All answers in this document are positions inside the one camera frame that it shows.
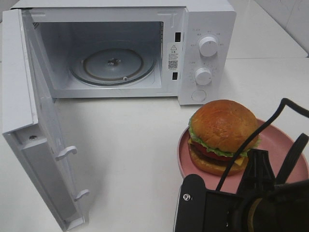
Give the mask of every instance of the plate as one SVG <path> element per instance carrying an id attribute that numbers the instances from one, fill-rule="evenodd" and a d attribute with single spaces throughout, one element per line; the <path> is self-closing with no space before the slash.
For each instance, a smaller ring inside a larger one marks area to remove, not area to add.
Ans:
<path id="1" fill-rule="evenodd" d="M 258 119 L 259 126 L 264 122 Z M 275 176 L 277 176 L 283 160 L 293 144 L 293 140 L 278 128 L 270 125 L 260 133 L 261 142 L 258 149 L 267 150 L 269 161 Z M 188 148 L 189 131 L 188 128 L 183 132 L 178 143 L 178 165 L 180 172 L 185 178 L 189 174 L 201 176 L 205 182 L 206 188 L 216 189 L 220 176 L 212 175 L 198 169 L 191 161 Z M 228 176 L 221 188 L 221 191 L 236 193 L 242 178 L 243 172 Z M 309 177 L 308 164 L 302 154 L 293 171 L 291 172 L 287 183 L 293 183 L 306 180 Z"/>

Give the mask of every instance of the tomato slice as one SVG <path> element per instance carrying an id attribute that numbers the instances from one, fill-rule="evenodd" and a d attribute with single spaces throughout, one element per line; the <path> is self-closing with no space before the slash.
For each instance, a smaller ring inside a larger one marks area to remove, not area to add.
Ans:
<path id="1" fill-rule="evenodd" d="M 213 158 L 215 160 L 221 160 L 221 161 L 229 161 L 232 158 L 231 157 L 225 157 L 225 156 L 217 156 L 214 152 L 208 152 L 207 148 L 205 148 L 203 145 L 192 141 L 192 144 L 196 147 L 197 150 L 199 150 L 203 155 L 208 156 L 209 158 Z"/>

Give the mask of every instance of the burger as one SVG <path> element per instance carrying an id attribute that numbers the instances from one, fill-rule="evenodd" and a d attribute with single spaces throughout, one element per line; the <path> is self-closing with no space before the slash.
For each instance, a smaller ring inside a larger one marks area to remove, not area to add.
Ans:
<path id="1" fill-rule="evenodd" d="M 257 119 L 245 106 L 230 100 L 211 101 L 199 108 L 189 121 L 189 153 L 202 171 L 222 175 L 243 142 L 257 129 Z M 234 162 L 229 175 L 243 171 L 247 152 L 257 146 L 256 136 Z"/>

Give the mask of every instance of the open microwave door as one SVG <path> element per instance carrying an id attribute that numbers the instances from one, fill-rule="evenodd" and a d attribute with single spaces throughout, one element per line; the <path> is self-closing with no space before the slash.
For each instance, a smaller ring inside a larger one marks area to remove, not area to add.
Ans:
<path id="1" fill-rule="evenodd" d="M 3 136 L 32 183 L 67 231 L 84 223 L 77 200 L 89 191 L 76 191 L 54 100 L 45 82 L 45 68 L 27 10 L 3 12 Z"/>

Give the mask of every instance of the control panel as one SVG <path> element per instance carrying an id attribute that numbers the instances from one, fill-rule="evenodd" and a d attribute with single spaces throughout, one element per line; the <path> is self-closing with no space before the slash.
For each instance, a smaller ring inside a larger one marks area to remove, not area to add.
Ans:
<path id="1" fill-rule="evenodd" d="M 233 11 L 189 12 L 180 104 L 205 104 L 218 99 L 235 17 Z"/>

